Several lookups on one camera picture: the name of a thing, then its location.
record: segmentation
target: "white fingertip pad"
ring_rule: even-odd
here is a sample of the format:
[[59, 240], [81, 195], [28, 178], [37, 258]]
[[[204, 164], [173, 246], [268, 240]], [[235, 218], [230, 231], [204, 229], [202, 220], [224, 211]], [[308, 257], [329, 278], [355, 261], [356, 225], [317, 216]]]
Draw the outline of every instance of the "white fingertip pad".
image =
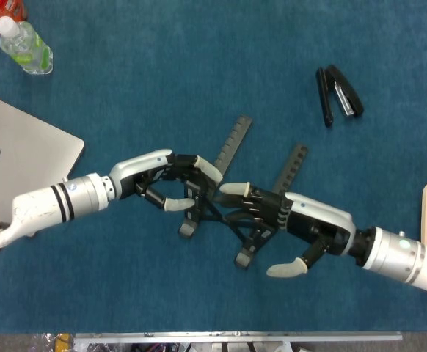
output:
[[246, 183], [225, 183], [220, 186], [220, 191], [225, 194], [234, 194], [245, 197], [249, 192], [249, 182]]
[[164, 211], [180, 211], [193, 207], [196, 202], [193, 199], [171, 199], [166, 198], [164, 201]]
[[217, 185], [223, 180], [222, 173], [201, 156], [197, 156], [197, 161], [195, 162], [194, 167], [197, 167], [200, 171], [206, 174]]
[[295, 277], [306, 274], [308, 267], [301, 258], [296, 258], [292, 263], [277, 264], [267, 269], [267, 276], [271, 277]]

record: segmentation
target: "water bottle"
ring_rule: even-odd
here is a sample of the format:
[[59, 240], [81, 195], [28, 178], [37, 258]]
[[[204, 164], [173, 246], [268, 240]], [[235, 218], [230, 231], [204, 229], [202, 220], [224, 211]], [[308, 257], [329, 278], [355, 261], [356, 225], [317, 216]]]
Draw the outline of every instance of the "water bottle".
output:
[[0, 35], [0, 48], [27, 73], [45, 75], [52, 72], [52, 50], [29, 23], [0, 17]]

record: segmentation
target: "laptop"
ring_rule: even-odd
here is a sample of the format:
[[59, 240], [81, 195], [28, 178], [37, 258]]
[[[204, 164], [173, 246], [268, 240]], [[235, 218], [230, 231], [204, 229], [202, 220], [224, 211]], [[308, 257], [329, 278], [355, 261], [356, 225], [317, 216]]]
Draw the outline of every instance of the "laptop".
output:
[[12, 200], [62, 182], [84, 142], [0, 101], [0, 221], [10, 222]]

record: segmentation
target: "black stapler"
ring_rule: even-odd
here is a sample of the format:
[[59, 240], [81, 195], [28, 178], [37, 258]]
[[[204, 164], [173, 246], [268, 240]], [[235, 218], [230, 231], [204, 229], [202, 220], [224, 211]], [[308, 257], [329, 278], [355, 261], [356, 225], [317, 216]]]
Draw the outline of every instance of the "black stapler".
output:
[[363, 113], [363, 105], [355, 89], [347, 81], [347, 78], [335, 67], [329, 65], [326, 69], [320, 67], [316, 71], [318, 90], [323, 109], [324, 124], [331, 127], [334, 122], [331, 108], [329, 107], [329, 90], [334, 87], [340, 106], [346, 116], [358, 117]]

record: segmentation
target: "robot finger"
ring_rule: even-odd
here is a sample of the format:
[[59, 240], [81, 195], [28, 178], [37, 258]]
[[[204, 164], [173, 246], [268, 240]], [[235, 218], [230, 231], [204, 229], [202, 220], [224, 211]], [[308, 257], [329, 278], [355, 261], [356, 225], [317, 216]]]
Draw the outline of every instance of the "robot finger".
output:
[[235, 196], [242, 196], [247, 198], [249, 195], [249, 189], [251, 188], [251, 183], [225, 183], [220, 186], [220, 191], [223, 194], [231, 194]]
[[232, 194], [220, 194], [213, 198], [215, 203], [219, 203], [224, 208], [242, 208], [244, 205], [243, 196], [235, 196]]
[[277, 278], [295, 277], [306, 274], [308, 267], [302, 258], [296, 258], [292, 263], [276, 264], [267, 269], [267, 276]]
[[189, 198], [183, 199], [171, 199], [166, 198], [163, 194], [158, 192], [152, 186], [148, 186], [145, 189], [143, 197], [156, 207], [163, 209], [164, 211], [180, 211], [189, 209], [194, 206], [195, 201]]
[[227, 221], [254, 220], [255, 217], [251, 213], [244, 210], [235, 210], [225, 215]]
[[181, 211], [194, 207], [196, 202], [193, 199], [171, 199], [164, 200], [164, 211]]
[[223, 180], [222, 173], [211, 163], [206, 161], [201, 156], [197, 156], [197, 160], [194, 163], [194, 167], [199, 169], [205, 176], [210, 178], [216, 185], [221, 183]]

